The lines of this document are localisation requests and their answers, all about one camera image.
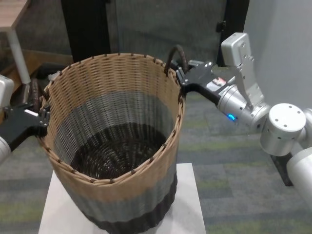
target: blue indicator light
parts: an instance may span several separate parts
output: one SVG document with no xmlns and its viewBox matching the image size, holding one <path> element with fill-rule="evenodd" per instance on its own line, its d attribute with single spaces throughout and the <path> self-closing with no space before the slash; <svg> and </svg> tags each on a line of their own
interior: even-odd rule
<svg viewBox="0 0 312 234">
<path fill-rule="evenodd" d="M 234 115 L 232 115 L 232 114 L 228 114 L 228 118 L 230 119 L 230 120 L 232 120 L 232 121 L 235 121 L 235 116 Z"/>
</svg>

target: basket handle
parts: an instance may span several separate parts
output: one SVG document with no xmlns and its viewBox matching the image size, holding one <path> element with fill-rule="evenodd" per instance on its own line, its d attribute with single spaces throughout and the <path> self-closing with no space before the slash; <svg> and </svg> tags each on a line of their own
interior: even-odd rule
<svg viewBox="0 0 312 234">
<path fill-rule="evenodd" d="M 169 71 L 169 68 L 170 66 L 172 65 L 172 59 L 175 55 L 175 53 L 178 52 L 179 55 L 180 55 L 180 58 L 181 58 L 181 63 L 182 63 L 182 70 L 184 72 L 184 74 L 186 74 L 189 70 L 189 67 L 188 67 L 188 62 L 187 62 L 187 59 L 186 59 L 186 56 L 185 56 L 185 53 L 184 53 L 184 50 L 182 48 L 182 46 L 180 45 L 175 45 L 169 52 L 169 55 L 168 55 L 168 59 L 167 59 L 167 62 L 166 62 L 166 66 L 165 66 L 165 74 L 166 76 L 168 76 L 168 71 Z"/>
</svg>

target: dark brown basket bottom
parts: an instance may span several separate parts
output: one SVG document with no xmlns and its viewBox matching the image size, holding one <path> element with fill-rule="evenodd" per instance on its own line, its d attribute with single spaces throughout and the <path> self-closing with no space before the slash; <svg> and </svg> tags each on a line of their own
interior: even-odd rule
<svg viewBox="0 0 312 234">
<path fill-rule="evenodd" d="M 165 141 L 161 132 L 146 124 L 115 125 L 88 139 L 71 166 L 96 179 L 117 178 L 152 157 Z"/>
<path fill-rule="evenodd" d="M 131 219 L 127 222 L 105 222 L 98 221 L 93 217 L 85 215 L 91 222 L 95 223 L 100 229 L 106 230 L 109 234 L 137 234 L 147 231 L 160 223 L 164 218 L 170 206 L 175 200 L 177 177 L 170 186 L 169 193 L 164 199 L 151 211 L 141 217 Z"/>
</svg>

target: black pillar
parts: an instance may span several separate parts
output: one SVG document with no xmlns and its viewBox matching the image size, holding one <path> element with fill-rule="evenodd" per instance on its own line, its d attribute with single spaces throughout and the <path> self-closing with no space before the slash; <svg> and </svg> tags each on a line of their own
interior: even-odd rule
<svg viewBox="0 0 312 234">
<path fill-rule="evenodd" d="M 74 62 L 110 53 L 106 1 L 61 0 L 61 3 Z"/>
</svg>

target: basket rim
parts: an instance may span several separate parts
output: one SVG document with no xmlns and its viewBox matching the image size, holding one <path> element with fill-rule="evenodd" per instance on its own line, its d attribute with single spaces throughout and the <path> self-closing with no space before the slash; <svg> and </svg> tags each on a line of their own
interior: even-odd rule
<svg viewBox="0 0 312 234">
<path fill-rule="evenodd" d="M 154 58 L 152 56 L 149 55 L 142 55 L 142 54 L 134 54 L 134 53 L 116 53 L 116 54 L 103 54 L 103 55 L 99 55 L 99 56 L 93 56 L 87 59 L 84 59 L 82 61 L 76 62 L 72 65 L 67 66 L 64 70 L 62 70 L 59 75 L 53 80 L 51 81 L 45 88 L 45 91 L 49 92 L 49 88 L 51 87 L 51 85 L 53 85 L 55 82 L 57 82 L 58 80 L 62 79 L 63 74 L 66 73 L 66 71 L 72 67 L 81 65 L 82 63 L 89 61 L 91 59 L 96 59 L 96 58 L 102 58 L 102 57 L 113 57 L 113 56 L 136 56 L 136 57 L 143 57 L 145 59 L 148 60 L 152 60 L 156 65 L 161 66 L 161 67 L 165 67 L 165 63 L 157 58 Z M 175 83 L 176 86 L 180 87 L 177 79 L 176 79 L 176 72 L 173 69 L 169 69 L 168 72 L 168 76 L 167 76 L 172 82 Z M 46 106 L 49 104 L 49 100 L 43 100 L 42 102 L 42 107 Z M 92 178 L 90 176 L 87 176 L 83 173 L 80 173 L 79 171 L 75 170 L 73 167 L 71 167 L 70 165 L 68 165 L 67 163 L 65 163 L 64 161 L 62 161 L 59 156 L 46 144 L 45 142 L 45 138 L 44 137 L 40 137 L 38 138 L 38 141 L 41 145 L 41 147 L 44 149 L 44 151 L 46 152 L 46 154 L 48 155 L 48 158 L 52 161 L 54 161 L 55 163 L 58 164 L 59 168 L 66 174 L 68 174 L 69 176 L 71 176 L 73 179 L 79 180 L 80 182 L 83 183 L 88 183 L 88 184 L 93 184 L 94 186 L 112 186 L 112 185 L 117 185 L 117 184 L 121 184 L 121 183 L 125 183 L 127 182 L 129 179 L 139 176 L 141 173 L 143 173 L 145 170 L 147 170 L 149 167 L 151 167 L 154 163 L 156 163 L 161 157 L 166 155 L 166 152 L 168 150 L 170 150 L 173 146 L 174 143 L 176 142 L 176 140 L 178 140 L 179 138 L 179 132 L 181 129 L 181 125 L 182 125 L 182 121 L 184 118 L 184 113 L 185 113 L 185 97 L 184 96 L 179 96 L 179 98 L 177 99 L 178 105 L 179 105 L 179 109 L 178 109 L 178 115 L 176 116 L 175 119 L 175 125 L 173 127 L 173 130 L 171 131 L 169 137 L 166 139 L 165 143 L 159 148 L 159 150 L 148 160 L 146 160 L 145 162 L 143 162 L 142 164 L 140 164 L 139 166 L 137 166 L 135 169 L 133 169 L 132 171 L 129 171 L 117 178 L 113 178 L 113 179 L 96 179 L 96 178 Z"/>
</svg>

